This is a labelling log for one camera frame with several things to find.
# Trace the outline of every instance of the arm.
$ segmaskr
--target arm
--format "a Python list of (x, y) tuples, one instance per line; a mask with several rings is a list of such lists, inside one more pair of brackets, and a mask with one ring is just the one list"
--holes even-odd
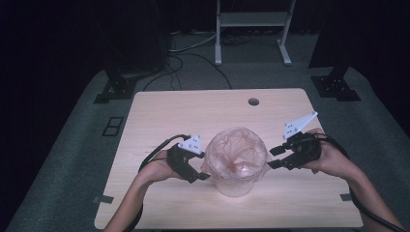
[(167, 152), (160, 151), (133, 179), (123, 201), (104, 231), (124, 231), (142, 207), (148, 187), (168, 178), (180, 178), (166, 163)]
[[(323, 133), (321, 129), (310, 130), (309, 132)], [(322, 171), (328, 175), (345, 180), (365, 208), (380, 218), (404, 229), (403, 225), (386, 205), (366, 174), (331, 144), (322, 142), (322, 154), (320, 159), (309, 162), (303, 167), (311, 169), (314, 174), (318, 171)], [(366, 231), (391, 231), (387, 227), (362, 214), (362, 212), (361, 217)]]

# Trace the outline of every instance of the black speaker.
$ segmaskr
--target black speaker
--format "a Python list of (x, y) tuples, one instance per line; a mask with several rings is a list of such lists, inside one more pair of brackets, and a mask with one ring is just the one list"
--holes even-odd
[(90, 0), (106, 38), (109, 67), (131, 66), (151, 72), (163, 69), (169, 33), (162, 26), (155, 0)]

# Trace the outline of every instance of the white metal frame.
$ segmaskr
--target white metal frame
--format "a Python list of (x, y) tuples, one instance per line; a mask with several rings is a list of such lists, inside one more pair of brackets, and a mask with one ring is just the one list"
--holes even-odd
[(283, 26), (281, 39), (277, 40), (278, 48), (286, 66), (290, 66), (289, 54), (287, 53), (285, 42), (292, 20), (293, 10), (296, 0), (291, 0), (287, 12), (270, 13), (222, 13), (220, 11), (220, 0), (217, 0), (217, 40), (215, 43), (215, 64), (222, 64), (220, 51), (220, 28), (221, 27), (250, 27), (250, 26)]

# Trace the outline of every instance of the white tag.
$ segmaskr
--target white tag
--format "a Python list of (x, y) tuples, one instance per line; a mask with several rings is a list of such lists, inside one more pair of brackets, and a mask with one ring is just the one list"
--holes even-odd
[(184, 142), (180, 142), (178, 147), (189, 152), (201, 155), (201, 138), (199, 135), (191, 137), (190, 139), (185, 140)]
[(299, 132), (304, 128), (314, 117), (316, 117), (317, 112), (312, 111), (311, 114), (302, 117), (298, 120), (295, 120), (290, 123), (284, 124), (284, 133), (283, 133), (283, 138), (287, 139), (294, 135), (295, 133)]

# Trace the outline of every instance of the black tape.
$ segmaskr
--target black tape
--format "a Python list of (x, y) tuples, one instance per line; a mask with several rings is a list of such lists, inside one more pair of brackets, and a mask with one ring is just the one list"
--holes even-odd
[(123, 124), (124, 117), (111, 117), (103, 130), (102, 136), (117, 136)]
[(113, 200), (114, 200), (114, 197), (106, 196), (106, 195), (101, 195), (101, 196), (96, 195), (93, 197), (93, 203), (95, 204), (100, 204), (101, 202), (111, 204)]
[(341, 194), (340, 198), (341, 198), (342, 201), (351, 201), (352, 200), (352, 196), (350, 195), (350, 193)]

